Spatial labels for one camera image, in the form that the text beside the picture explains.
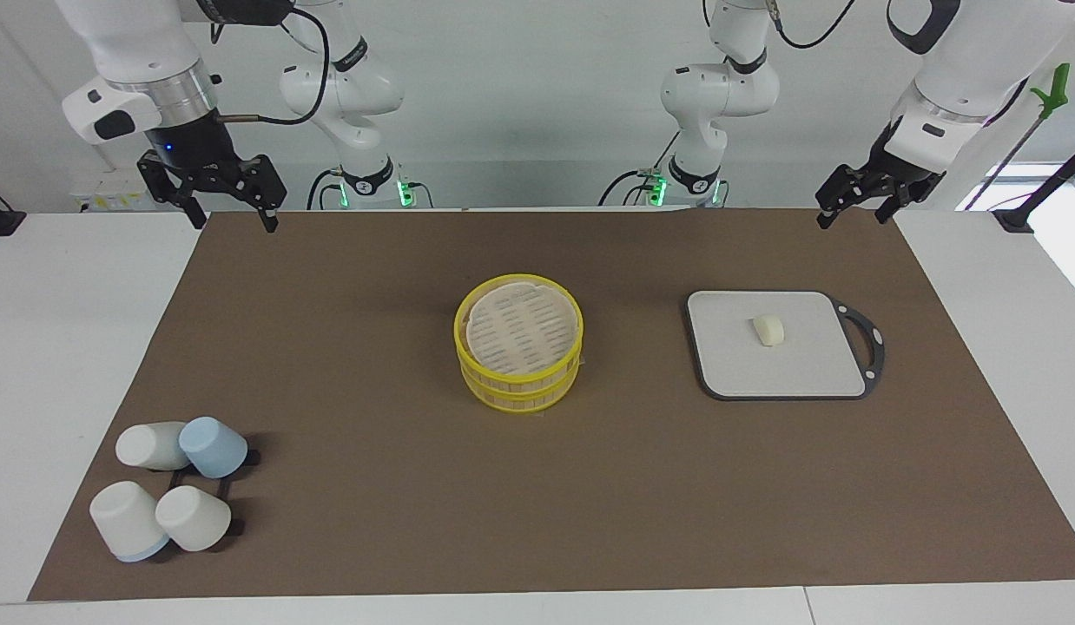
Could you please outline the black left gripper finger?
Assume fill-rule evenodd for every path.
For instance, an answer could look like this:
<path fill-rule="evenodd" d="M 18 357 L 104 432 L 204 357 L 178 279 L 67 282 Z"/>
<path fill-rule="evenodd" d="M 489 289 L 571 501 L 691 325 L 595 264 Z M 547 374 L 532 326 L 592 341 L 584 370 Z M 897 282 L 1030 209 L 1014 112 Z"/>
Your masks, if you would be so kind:
<path fill-rule="evenodd" d="M 862 174 L 848 165 L 840 165 L 816 190 L 816 201 L 820 209 L 816 221 L 820 229 L 831 228 L 844 210 L 866 200 L 868 195 L 861 186 L 862 177 Z"/>
<path fill-rule="evenodd" d="M 887 224 L 902 208 L 907 208 L 911 203 L 920 202 L 922 194 L 924 194 L 924 181 L 916 181 L 915 183 L 895 182 L 894 190 L 876 209 L 876 221 L 879 224 Z"/>

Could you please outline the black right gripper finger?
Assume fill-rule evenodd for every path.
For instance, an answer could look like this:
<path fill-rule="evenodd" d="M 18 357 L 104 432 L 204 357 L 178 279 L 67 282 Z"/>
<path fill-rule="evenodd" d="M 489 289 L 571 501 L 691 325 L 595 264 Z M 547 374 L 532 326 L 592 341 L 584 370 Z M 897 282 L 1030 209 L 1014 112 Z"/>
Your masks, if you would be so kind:
<path fill-rule="evenodd" d="M 267 233 L 274 235 L 280 226 L 277 210 L 287 198 L 287 189 L 267 155 L 241 162 L 241 201 L 259 215 Z"/>
<path fill-rule="evenodd" d="M 184 181 L 181 185 L 175 185 L 171 175 L 168 174 L 168 167 L 164 166 L 157 153 L 141 155 L 141 158 L 137 160 L 137 170 L 143 177 L 153 201 L 180 208 L 196 230 L 202 230 L 207 225 L 207 214 L 201 210 L 200 202 L 194 198 L 191 183 Z"/>

